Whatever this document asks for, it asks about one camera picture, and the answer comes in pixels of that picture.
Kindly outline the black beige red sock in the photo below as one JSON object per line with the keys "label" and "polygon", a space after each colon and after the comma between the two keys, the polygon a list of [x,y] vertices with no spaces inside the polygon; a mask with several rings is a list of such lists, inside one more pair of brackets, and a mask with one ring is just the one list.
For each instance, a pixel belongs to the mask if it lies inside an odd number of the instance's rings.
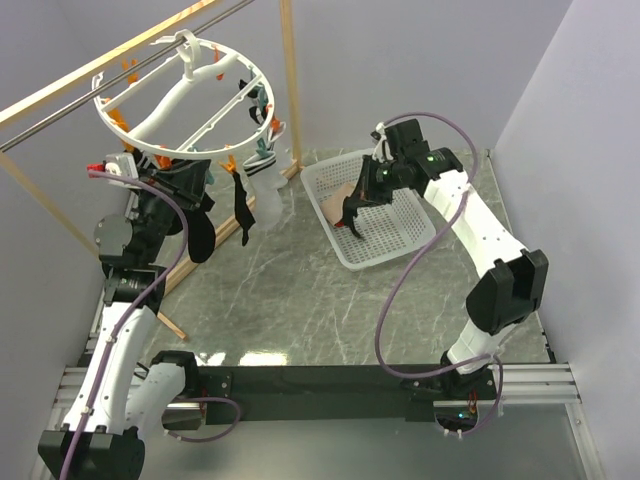
{"label": "black beige red sock", "polygon": [[350,232],[362,240],[362,234],[357,230],[355,219],[358,209],[366,202],[363,187],[351,183],[344,183],[321,204],[324,218],[334,227],[347,227]]}

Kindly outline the white round clip hanger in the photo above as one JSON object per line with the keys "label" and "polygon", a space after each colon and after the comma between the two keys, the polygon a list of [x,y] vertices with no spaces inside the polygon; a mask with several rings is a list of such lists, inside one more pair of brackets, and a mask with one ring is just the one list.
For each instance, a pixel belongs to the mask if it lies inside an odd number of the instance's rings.
{"label": "white round clip hanger", "polygon": [[[95,109],[106,127],[123,143],[141,151],[188,160],[213,159],[242,149],[264,138],[267,131],[276,123],[276,116],[273,89],[263,71],[239,51],[211,40],[198,38],[189,30],[181,30],[174,35],[163,36],[152,44],[154,46],[169,45],[173,41],[181,41],[182,43],[174,48],[175,54],[164,60],[159,66],[130,83],[115,96],[111,98],[97,96],[93,99]],[[127,130],[125,123],[115,118],[114,112],[123,103],[142,92],[155,79],[178,64],[183,67],[183,73],[179,80],[161,97],[157,105],[141,122]],[[175,148],[164,147],[149,141],[150,136],[169,120],[170,115],[189,93],[210,81],[216,82],[219,76],[227,74],[235,65],[241,65],[247,70],[249,80],[243,86],[238,87],[231,98],[217,109],[203,125]],[[197,151],[196,144],[207,134],[213,132],[236,106],[247,99],[252,102],[254,120],[257,122],[255,131],[236,144],[226,144],[214,150]]]}

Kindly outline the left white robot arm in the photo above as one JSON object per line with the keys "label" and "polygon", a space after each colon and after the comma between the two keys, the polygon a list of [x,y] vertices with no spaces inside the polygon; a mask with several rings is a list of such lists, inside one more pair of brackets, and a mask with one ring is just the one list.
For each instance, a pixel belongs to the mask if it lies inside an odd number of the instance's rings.
{"label": "left white robot arm", "polygon": [[180,234],[180,250],[199,260],[214,250],[209,164],[176,160],[166,169],[143,168],[130,154],[114,154],[88,173],[130,189],[137,202],[94,229],[105,274],[100,331],[70,410],[59,427],[42,433],[38,454],[55,479],[137,479],[145,442],[166,407],[200,391],[195,356],[181,351],[159,354],[141,384],[131,383],[172,270],[155,262],[165,238]]}

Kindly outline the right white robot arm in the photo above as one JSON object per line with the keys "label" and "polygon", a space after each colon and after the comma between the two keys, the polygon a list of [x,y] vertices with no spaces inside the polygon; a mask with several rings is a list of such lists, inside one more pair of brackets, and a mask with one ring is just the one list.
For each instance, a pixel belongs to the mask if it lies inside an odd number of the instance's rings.
{"label": "right white robot arm", "polygon": [[461,242],[479,280],[465,301],[467,323],[440,367],[405,373],[378,361],[403,380],[436,378],[444,395],[460,399],[480,382],[506,337],[540,308],[549,260],[541,250],[527,249],[485,204],[472,185],[477,164],[465,170],[450,149],[429,146],[419,124],[422,116],[402,114],[375,127],[371,136],[376,146],[362,160],[355,188],[342,202],[339,223],[356,234],[360,210],[389,205],[395,191],[409,189],[441,215],[443,230]]}

